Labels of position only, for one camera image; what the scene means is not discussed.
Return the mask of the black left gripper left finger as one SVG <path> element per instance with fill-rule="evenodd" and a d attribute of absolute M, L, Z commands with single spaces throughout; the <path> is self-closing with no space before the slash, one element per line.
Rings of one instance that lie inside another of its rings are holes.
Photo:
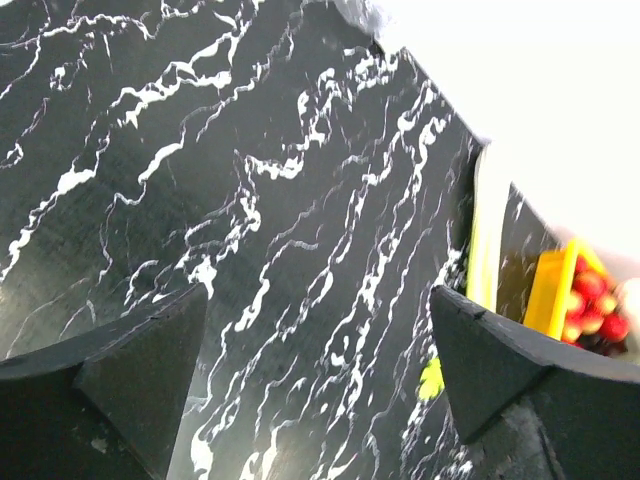
<path fill-rule="evenodd" d="M 2 478 L 166 478 L 207 303 L 191 287 L 2 361 Z"/>

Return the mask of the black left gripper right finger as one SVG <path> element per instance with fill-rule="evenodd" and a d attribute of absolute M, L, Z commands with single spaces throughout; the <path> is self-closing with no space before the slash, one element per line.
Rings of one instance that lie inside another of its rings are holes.
<path fill-rule="evenodd" d="M 639 368 L 433 288 L 445 390 L 474 479 L 636 479 Z"/>

